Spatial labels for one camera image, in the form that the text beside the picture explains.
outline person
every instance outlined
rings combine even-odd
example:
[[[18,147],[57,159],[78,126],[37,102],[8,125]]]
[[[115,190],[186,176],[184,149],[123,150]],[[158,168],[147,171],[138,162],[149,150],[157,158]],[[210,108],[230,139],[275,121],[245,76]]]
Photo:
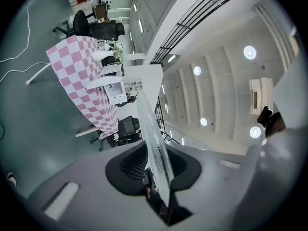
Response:
[[[273,114],[273,111],[268,106],[263,108],[257,122],[265,127],[266,138],[286,129],[280,112]]]

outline chair leg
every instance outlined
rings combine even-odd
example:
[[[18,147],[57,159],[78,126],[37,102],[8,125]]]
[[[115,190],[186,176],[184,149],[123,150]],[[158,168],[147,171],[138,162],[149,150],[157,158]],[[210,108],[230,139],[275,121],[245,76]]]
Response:
[[[69,24],[68,24],[68,21],[66,20],[66,21],[63,21],[63,25],[66,25],[66,30],[68,31],[68,32],[71,32],[71,28],[69,27]]]
[[[90,141],[90,144],[93,144],[93,143],[96,142],[98,139],[99,139],[99,136],[96,137],[95,139],[92,139],[92,140]]]
[[[52,31],[55,33],[57,30],[59,30],[60,32],[63,32],[65,35],[69,35],[71,32],[64,30],[63,28],[60,28],[58,26],[56,26]]]

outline white beam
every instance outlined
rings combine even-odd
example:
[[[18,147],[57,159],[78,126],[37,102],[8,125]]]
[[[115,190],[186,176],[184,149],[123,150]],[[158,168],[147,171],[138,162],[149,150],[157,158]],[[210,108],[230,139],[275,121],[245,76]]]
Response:
[[[131,8],[118,8],[118,9],[109,9],[108,13],[113,13],[113,12],[130,12]]]
[[[129,16],[125,17],[115,17],[115,18],[108,18],[109,21],[115,21],[115,20],[129,20]]]
[[[172,91],[172,96],[173,96],[173,101],[174,101],[174,105],[175,105],[175,117],[176,117],[176,121],[178,121],[178,113],[179,113],[179,103],[178,103],[178,98],[177,98],[177,94],[175,92],[176,88],[175,88],[175,85],[173,83],[173,80],[172,80],[172,77],[169,76],[169,81],[170,81],[170,87],[171,87],[171,91]]]
[[[199,109],[199,118],[201,119],[202,117],[204,117],[204,115],[203,115],[203,102],[202,102],[202,90],[201,90],[201,86],[200,86],[200,82],[199,82],[200,78],[198,78],[196,75],[193,74],[193,70],[194,70],[195,67],[196,67],[196,65],[194,63],[192,63],[191,64],[191,70],[192,70],[192,76],[193,76],[195,87],[196,87],[198,109]]]
[[[214,95],[214,110],[215,110],[215,133],[218,133],[218,125],[219,125],[219,100],[218,100],[218,83],[217,78],[214,73],[214,64],[210,60],[209,56],[204,55],[205,62],[208,68],[208,72],[210,74],[210,79],[212,81],[212,87],[213,87],[213,95]]]
[[[125,60],[137,60],[145,59],[146,55],[144,53],[126,54]]]
[[[225,51],[228,62],[229,62],[229,66],[230,66],[230,69],[231,69],[231,75],[232,75],[232,79],[233,79],[234,92],[235,92],[235,116],[234,116],[234,125],[233,125],[234,129],[233,129],[233,135],[232,135],[232,139],[234,139],[235,128],[236,128],[236,120],[237,120],[236,118],[239,117],[239,115],[240,115],[239,110],[238,110],[239,109],[239,107],[238,107],[238,102],[239,102],[238,92],[237,92],[237,89],[235,87],[235,79],[234,79],[234,75],[233,75],[233,73],[236,73],[236,69],[235,69],[235,63],[232,60],[231,53],[230,53],[228,47],[226,45],[222,45],[222,48]]]
[[[184,105],[185,105],[185,111],[186,111],[187,124],[191,124],[191,113],[190,113],[190,109],[189,109],[188,95],[187,95],[186,85],[185,85],[185,82],[184,82],[183,72],[182,72],[181,69],[179,69],[179,75],[180,75],[180,81],[181,81],[183,96],[184,96]]]
[[[282,65],[283,65],[283,70],[284,72],[287,71],[288,67],[290,66],[291,63],[291,58],[292,56],[289,55],[288,50],[286,48],[286,45],[281,36],[281,33],[277,29],[275,23],[273,22],[272,18],[270,17],[268,11],[263,5],[258,5],[255,7],[256,13],[260,16],[260,18],[263,20],[265,25],[268,27],[275,43],[278,49],[278,52],[281,56],[282,60]]]

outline black metal railing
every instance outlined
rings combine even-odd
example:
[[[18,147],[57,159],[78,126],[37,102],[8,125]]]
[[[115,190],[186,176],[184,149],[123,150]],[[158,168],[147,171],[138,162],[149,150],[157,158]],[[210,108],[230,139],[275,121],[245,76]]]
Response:
[[[163,61],[187,34],[228,1],[230,0],[198,0],[171,30],[156,52],[153,62]]]
[[[177,142],[175,139],[171,138],[171,136],[166,133],[164,117],[163,117],[162,108],[161,108],[161,105],[160,105],[159,98],[157,100],[157,104],[156,104],[156,107],[155,107],[155,117],[156,117],[156,121],[157,121],[158,126],[159,126],[159,130],[162,134],[163,140],[171,141],[171,142],[179,144],[179,142]]]

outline floor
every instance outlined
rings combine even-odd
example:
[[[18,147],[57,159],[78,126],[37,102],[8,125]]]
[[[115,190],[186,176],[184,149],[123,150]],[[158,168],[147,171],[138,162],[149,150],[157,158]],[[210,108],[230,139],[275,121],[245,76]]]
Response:
[[[0,64],[0,79],[9,70],[48,62],[46,50],[60,41],[60,35],[52,29],[72,18],[73,11],[68,0],[29,0],[29,14],[29,48],[19,58]],[[1,60],[18,55],[26,47],[26,23],[25,4],[0,44]],[[10,171],[17,175],[19,193],[25,197],[74,160],[100,153],[102,146],[110,149],[106,142],[90,144],[96,133],[75,137],[88,129],[90,122],[68,98],[51,67],[26,85],[26,80],[43,66],[10,73],[0,83],[0,120],[6,130],[0,141],[0,167],[5,175]]]

